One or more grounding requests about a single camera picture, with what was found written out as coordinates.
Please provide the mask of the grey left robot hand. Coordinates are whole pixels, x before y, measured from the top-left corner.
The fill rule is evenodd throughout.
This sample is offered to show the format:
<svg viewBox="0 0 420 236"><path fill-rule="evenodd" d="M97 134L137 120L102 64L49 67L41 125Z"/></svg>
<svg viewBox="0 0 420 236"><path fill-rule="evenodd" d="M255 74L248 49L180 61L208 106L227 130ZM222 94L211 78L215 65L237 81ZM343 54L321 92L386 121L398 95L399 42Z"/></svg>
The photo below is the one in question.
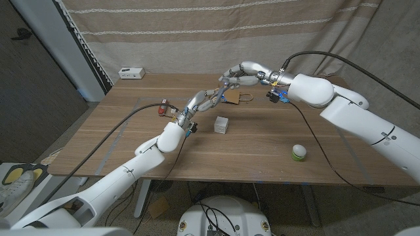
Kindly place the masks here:
<svg viewBox="0 0 420 236"><path fill-rule="evenodd" d="M183 130L186 130L192 124L191 119L193 116L197 112L204 112L216 107L226 90L227 88L217 88L199 91L179 111L175 123Z"/></svg>

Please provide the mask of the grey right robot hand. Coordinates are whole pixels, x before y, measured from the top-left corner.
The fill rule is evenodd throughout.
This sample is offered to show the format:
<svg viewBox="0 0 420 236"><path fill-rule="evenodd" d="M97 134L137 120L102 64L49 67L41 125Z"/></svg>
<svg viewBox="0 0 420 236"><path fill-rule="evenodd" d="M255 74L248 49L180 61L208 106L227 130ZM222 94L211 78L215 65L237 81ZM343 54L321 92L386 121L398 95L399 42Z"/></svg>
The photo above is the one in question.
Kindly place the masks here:
<svg viewBox="0 0 420 236"><path fill-rule="evenodd" d="M241 86L254 86L257 84L271 87L289 86L295 75L284 70L274 71L262 64L244 61L223 73L219 81L228 85L231 89Z"/></svg>

